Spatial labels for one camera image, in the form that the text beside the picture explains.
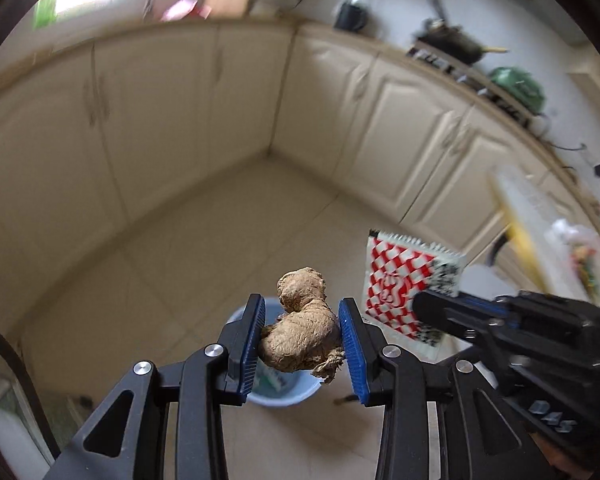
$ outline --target red and white checkered pattern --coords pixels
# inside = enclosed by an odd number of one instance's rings
[[[401,247],[378,238],[370,240],[371,273],[366,314],[413,338],[419,326],[412,298],[427,287],[433,254]]]

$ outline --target metal screw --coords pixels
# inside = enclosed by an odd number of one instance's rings
[[[224,347],[218,343],[213,343],[205,348],[205,355],[208,357],[218,357],[224,352]]]
[[[149,361],[140,361],[134,366],[134,373],[136,375],[145,375],[151,371],[152,365]]]
[[[463,374],[470,374],[474,371],[474,366],[469,361],[460,359],[456,362],[456,370]]]
[[[531,364],[531,359],[526,355],[512,355],[509,359],[509,363],[513,366],[529,366]]]
[[[385,357],[398,357],[402,352],[395,345],[387,345],[382,349],[382,355]]]

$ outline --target white cabinet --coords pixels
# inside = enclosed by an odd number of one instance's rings
[[[589,217],[583,211],[578,201],[553,173],[547,174],[547,176],[542,180],[539,188],[554,204],[554,207],[558,213],[566,218],[569,223],[584,225],[589,229],[595,230],[589,220]]]
[[[493,243],[495,243],[495,241],[496,240],[492,240],[492,243],[486,246],[476,257],[476,259],[470,262],[470,265],[485,264],[487,256],[491,253],[491,248],[493,247]],[[531,290],[533,292],[540,292],[538,286],[526,274],[522,263],[516,255],[513,244],[510,242],[504,245],[504,247],[502,247],[498,252],[493,270],[499,277],[515,286],[518,290]]]
[[[286,28],[220,28],[208,141],[211,171],[269,147],[290,41]]]
[[[471,261],[505,227],[488,177],[502,163],[517,164],[535,184],[547,172],[503,124],[472,108],[400,224],[425,240],[466,253]]]
[[[331,178],[374,56],[328,41],[296,37],[273,149]]]
[[[47,285],[0,223],[0,332],[7,334]]]
[[[202,180],[217,28],[158,28],[97,43],[102,128],[137,219]]]
[[[469,105],[426,76],[379,59],[336,179],[402,220],[456,134]]]
[[[0,95],[0,220],[50,279],[123,227],[93,109],[90,51]]]

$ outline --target ginger root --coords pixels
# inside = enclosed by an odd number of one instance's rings
[[[281,372],[312,370],[333,381],[344,361],[338,318],[327,305],[326,284],[317,270],[288,272],[278,281],[278,297],[286,314],[262,329],[258,355]]]

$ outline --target pan handle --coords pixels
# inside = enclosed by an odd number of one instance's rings
[[[508,48],[504,48],[501,46],[484,46],[482,48],[482,52],[484,54],[487,54],[489,52],[493,53],[493,54],[506,54],[509,51]]]
[[[436,11],[438,17],[445,23],[448,22],[445,7],[442,5],[442,0],[429,0],[431,7]]]

